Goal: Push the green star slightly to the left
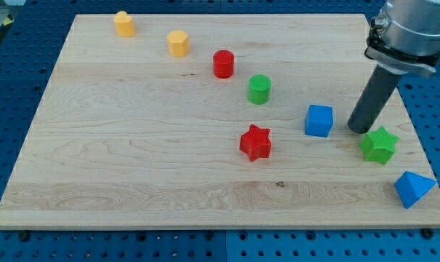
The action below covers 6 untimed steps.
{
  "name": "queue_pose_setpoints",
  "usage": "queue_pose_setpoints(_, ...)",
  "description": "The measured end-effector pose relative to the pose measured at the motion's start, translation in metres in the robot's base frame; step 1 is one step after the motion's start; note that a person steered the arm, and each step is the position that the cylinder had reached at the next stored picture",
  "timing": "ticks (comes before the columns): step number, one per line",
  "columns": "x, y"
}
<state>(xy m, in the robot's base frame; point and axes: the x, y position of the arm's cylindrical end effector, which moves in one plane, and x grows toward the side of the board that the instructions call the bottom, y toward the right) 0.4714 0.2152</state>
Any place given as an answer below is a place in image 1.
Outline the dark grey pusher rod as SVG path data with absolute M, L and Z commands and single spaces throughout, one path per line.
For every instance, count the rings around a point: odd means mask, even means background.
M 401 78 L 376 65 L 348 119 L 348 128 L 358 134 L 369 132 Z

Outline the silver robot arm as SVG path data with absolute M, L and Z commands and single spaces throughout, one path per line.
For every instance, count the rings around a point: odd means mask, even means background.
M 348 127 L 370 130 L 405 74 L 428 78 L 440 61 L 440 0 L 387 0 L 370 20 L 364 55 L 375 60 Z

